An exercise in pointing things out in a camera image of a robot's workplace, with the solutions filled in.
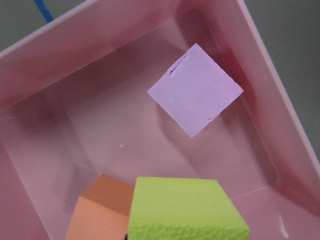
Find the pink foam block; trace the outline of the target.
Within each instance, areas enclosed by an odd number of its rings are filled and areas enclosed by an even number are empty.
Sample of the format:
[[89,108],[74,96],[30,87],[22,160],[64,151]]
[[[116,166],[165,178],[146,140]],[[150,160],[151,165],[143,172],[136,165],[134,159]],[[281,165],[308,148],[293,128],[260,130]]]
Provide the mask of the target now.
[[147,93],[188,136],[194,138],[243,91],[195,43]]

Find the yellow foam block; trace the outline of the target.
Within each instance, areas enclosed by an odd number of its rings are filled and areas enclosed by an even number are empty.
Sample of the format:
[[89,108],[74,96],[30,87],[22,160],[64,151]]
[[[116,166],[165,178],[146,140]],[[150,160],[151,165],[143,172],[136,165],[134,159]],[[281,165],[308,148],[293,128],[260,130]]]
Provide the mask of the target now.
[[250,234],[217,180],[136,178],[129,240],[248,240]]

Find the orange foam block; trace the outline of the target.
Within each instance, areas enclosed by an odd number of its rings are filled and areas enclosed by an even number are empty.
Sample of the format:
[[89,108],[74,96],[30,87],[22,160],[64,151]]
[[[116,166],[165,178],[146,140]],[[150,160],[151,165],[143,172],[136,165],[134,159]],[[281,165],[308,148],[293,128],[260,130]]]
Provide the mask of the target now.
[[66,240],[124,240],[134,187],[101,175],[78,198]]

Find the pink plastic bin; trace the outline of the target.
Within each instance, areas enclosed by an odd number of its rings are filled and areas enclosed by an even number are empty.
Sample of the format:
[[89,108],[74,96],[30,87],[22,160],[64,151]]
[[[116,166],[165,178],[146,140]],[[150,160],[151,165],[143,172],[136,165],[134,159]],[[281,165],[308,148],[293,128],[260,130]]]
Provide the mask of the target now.
[[[244,92],[192,138],[147,91],[194,43]],[[1,239],[64,239],[101,174],[216,179],[251,239],[320,237],[320,164],[243,0],[87,0],[1,52]]]

